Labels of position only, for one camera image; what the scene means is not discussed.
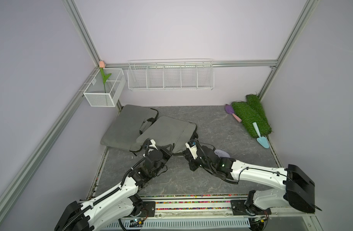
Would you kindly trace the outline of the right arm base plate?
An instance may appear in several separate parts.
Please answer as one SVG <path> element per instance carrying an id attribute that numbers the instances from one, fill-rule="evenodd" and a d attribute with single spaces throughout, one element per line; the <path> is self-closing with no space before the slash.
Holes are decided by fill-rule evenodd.
<path id="1" fill-rule="evenodd" d="M 258 216 L 271 215 L 272 212 L 268 208 L 266 210 L 260 209 L 255 205 L 247 205 L 245 200 L 231 200 L 231 208 L 234 216 Z"/>

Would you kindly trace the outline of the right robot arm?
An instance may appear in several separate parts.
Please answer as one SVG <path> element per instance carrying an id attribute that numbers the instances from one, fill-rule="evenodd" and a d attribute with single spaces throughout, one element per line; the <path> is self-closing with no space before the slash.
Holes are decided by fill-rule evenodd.
<path id="1" fill-rule="evenodd" d="M 244 203 L 244 212 L 257 215 L 269 208 L 287 207 L 315 213 L 315 183 L 298 166 L 289 164 L 283 167 L 263 167 L 242 161 L 220 157 L 206 146 L 188 146 L 184 157 L 189 168 L 195 171 L 203 168 L 211 175 L 230 184 L 241 181 L 268 186 L 265 191 L 252 190 Z"/>

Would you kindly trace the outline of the white computer mouse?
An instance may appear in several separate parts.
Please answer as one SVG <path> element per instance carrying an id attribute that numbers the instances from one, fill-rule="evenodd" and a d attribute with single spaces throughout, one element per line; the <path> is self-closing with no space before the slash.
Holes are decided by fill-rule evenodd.
<path id="1" fill-rule="evenodd" d="M 218 157 L 224 157 L 224 158 L 230 158 L 230 157 L 231 157 L 227 152 L 225 152 L 225 151 L 223 151 L 223 150 L 219 150 L 219 149 L 216 149 L 216 150 L 214 151 L 214 153 L 215 153 Z"/>

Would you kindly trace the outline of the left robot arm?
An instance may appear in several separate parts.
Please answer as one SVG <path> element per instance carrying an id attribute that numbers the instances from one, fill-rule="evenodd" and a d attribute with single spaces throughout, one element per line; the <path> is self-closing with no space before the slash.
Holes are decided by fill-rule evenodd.
<path id="1" fill-rule="evenodd" d="M 147 148 L 145 157 L 124 174 L 119 184 L 91 200 L 70 203 L 54 230 L 100 231 L 115 220 L 141 214 L 143 200 L 138 192 L 160 175 L 171 157 L 164 147 Z"/>

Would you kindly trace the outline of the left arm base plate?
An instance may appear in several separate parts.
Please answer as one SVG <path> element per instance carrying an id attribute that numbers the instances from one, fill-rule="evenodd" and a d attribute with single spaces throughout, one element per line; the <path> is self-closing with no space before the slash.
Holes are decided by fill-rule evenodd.
<path id="1" fill-rule="evenodd" d="M 156 212 L 155 201 L 142 201 L 134 205 L 133 211 L 130 213 L 130 217 L 154 217 Z"/>

